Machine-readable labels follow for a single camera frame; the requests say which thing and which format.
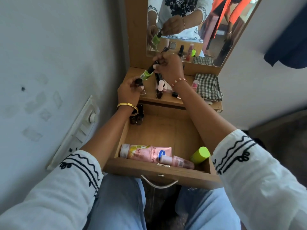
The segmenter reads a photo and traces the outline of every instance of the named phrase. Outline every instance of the dark blue cloth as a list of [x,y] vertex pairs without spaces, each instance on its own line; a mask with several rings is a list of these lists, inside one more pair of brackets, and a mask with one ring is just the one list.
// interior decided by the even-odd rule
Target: dark blue cloth
[[271,66],[280,61],[294,69],[307,67],[307,5],[271,46],[264,59]]

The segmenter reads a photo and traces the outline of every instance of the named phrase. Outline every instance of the hand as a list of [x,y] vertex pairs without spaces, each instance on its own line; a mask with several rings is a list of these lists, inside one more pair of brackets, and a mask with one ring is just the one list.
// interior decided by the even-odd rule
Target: hand
[[184,30],[185,24],[184,20],[180,15],[175,15],[168,19],[162,27],[162,35],[174,35],[179,34]]
[[162,77],[168,84],[174,84],[179,78],[184,78],[182,61],[176,54],[163,52],[153,58],[153,61],[159,61],[159,64],[154,65],[155,73],[161,73]]
[[148,26],[147,28],[147,44],[153,46],[151,40],[158,34],[158,27],[156,25]]
[[118,103],[127,102],[134,106],[138,104],[140,98],[140,92],[144,89],[144,86],[136,87],[134,81],[140,77],[132,77],[124,81],[117,89]]

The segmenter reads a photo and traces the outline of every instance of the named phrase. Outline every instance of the cosmetic product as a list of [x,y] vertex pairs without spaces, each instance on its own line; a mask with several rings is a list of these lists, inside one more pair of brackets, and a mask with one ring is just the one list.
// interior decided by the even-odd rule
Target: cosmetic product
[[154,72],[153,66],[150,66],[149,69],[145,70],[145,72],[141,75],[141,79],[147,80]]
[[[135,83],[136,87],[144,86],[144,85],[143,85],[143,80],[140,79],[140,78],[136,79],[136,80],[134,81],[134,83]],[[142,92],[141,92],[141,95],[144,95],[144,94],[146,94],[145,88],[144,88],[144,89],[142,90]]]
[[120,157],[138,161],[159,163],[162,155],[172,156],[171,147],[154,147],[150,145],[122,144]]
[[180,47],[180,50],[179,50],[179,53],[178,53],[178,56],[182,59],[183,57],[183,50],[184,50],[185,46],[184,45],[181,45]]
[[157,99],[161,99],[163,95],[163,85],[164,85],[164,80],[160,80],[157,88],[157,93],[156,97]]
[[165,164],[165,165],[185,168],[185,169],[191,169],[191,170],[193,170],[195,167],[193,162],[190,162],[186,159],[183,159],[177,156],[170,157],[170,156],[162,155],[160,158],[160,163]]
[[188,50],[187,57],[186,57],[186,59],[185,59],[186,61],[189,61],[189,60],[190,60],[191,54],[192,54],[192,50],[193,50],[193,47],[194,47],[194,44],[191,43],[191,44],[190,44],[190,47],[189,47],[189,50]]
[[178,93],[176,93],[176,92],[173,92],[173,93],[172,93],[172,96],[175,97],[175,98],[181,99],[181,98],[179,97]]
[[191,53],[191,57],[194,57],[194,56],[195,56],[195,54],[196,54],[196,50],[195,50],[195,49],[193,49],[193,50],[192,50],[192,53]]
[[175,49],[176,48],[177,43],[176,42],[170,42],[169,43],[169,49]]
[[151,43],[157,49],[157,45],[160,43],[160,38],[162,36],[162,31],[160,31],[158,34],[156,34],[153,39],[151,40]]
[[210,152],[206,147],[200,147],[191,157],[190,161],[194,164],[203,162],[210,156]]
[[155,77],[156,77],[156,82],[157,82],[157,86],[156,89],[158,87],[159,81],[163,80],[162,74],[161,73],[155,73]]
[[144,109],[142,104],[138,104],[136,106],[138,108],[138,114],[136,116],[130,116],[130,124],[141,125],[144,118]]
[[192,89],[194,89],[195,92],[197,90],[198,85],[199,85],[199,81],[194,80],[193,83],[192,83]]

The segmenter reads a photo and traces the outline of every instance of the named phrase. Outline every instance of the stain on wall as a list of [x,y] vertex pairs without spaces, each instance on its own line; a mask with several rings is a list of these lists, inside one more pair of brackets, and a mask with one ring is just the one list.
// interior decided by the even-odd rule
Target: stain on wall
[[12,105],[3,106],[1,108],[0,114],[2,117],[9,119],[14,117],[18,112],[19,112],[19,106],[12,104]]
[[32,127],[27,127],[26,129],[24,129],[22,131],[22,134],[27,137],[29,140],[34,141],[34,142],[38,142],[40,140],[40,138],[43,137],[42,134],[38,133],[37,131],[35,131]]
[[47,85],[48,84],[48,77],[42,73],[39,74],[35,77],[35,79],[37,80],[38,83],[40,83],[41,85]]
[[52,117],[52,114],[46,109],[44,108],[40,113],[39,116],[41,119],[45,120],[46,122],[48,121],[48,119],[50,119]]
[[61,96],[59,95],[58,91],[54,92],[53,101],[56,104],[56,107],[60,109],[60,107],[62,106],[63,100],[61,99]]
[[30,101],[25,104],[25,112],[28,114],[32,114],[38,108],[40,108],[45,102],[47,98],[45,92],[40,92],[36,95],[35,101]]

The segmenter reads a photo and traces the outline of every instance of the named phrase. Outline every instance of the checkered cloth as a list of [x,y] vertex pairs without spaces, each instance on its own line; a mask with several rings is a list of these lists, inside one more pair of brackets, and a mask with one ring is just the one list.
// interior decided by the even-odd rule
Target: checkered cloth
[[196,92],[205,100],[222,101],[223,94],[220,90],[217,75],[197,73],[195,80],[199,81]]
[[201,56],[196,56],[193,60],[193,63],[195,64],[204,64],[204,65],[212,65],[213,64],[213,60],[210,57],[201,57]]

